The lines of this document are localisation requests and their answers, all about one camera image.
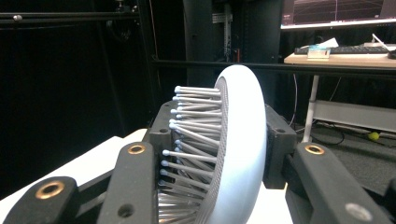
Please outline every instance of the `wooden desk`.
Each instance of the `wooden desk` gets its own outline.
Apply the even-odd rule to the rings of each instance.
[[[396,68],[396,60],[389,59],[387,54],[333,54],[329,59],[308,59],[306,55],[292,53],[285,63]]]
[[[284,62],[396,68],[396,60],[389,59],[387,56],[387,54],[334,54],[330,55],[329,59],[308,59],[306,55],[295,55],[293,53]],[[318,79],[319,76],[315,75],[309,98],[303,142],[309,141],[313,119],[323,119],[375,130],[396,132],[396,110],[394,109],[317,101]]]

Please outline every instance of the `yellow object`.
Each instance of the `yellow object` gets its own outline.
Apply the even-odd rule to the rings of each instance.
[[[379,138],[379,133],[372,132],[372,133],[367,134],[367,136],[369,137],[369,139],[376,141]]]

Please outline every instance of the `keyboard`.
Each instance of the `keyboard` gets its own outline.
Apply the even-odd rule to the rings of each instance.
[[[383,54],[389,51],[383,47],[364,47],[364,46],[351,46],[351,47],[336,47],[329,48],[330,54]],[[308,54],[309,47],[302,49],[295,49],[294,54]]]

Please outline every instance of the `computer monitor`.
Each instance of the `computer monitor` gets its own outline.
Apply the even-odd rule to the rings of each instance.
[[[283,0],[282,30],[396,24],[396,0]]]

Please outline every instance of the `table surface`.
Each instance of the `table surface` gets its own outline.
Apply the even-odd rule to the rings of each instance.
[[[308,59],[307,55],[292,53],[284,63],[396,68],[396,60],[389,59],[388,54],[330,54],[328,59]]]
[[[129,143],[141,141],[146,131],[146,129],[138,130],[124,138],[114,136],[59,169],[9,195],[0,201],[0,223],[4,222],[12,206],[33,184],[51,176],[62,175],[75,178],[78,186],[85,184],[112,170],[116,165],[120,149]],[[292,223],[285,200],[285,190],[266,189],[263,184],[261,185],[255,207],[247,222],[247,224],[256,223]]]

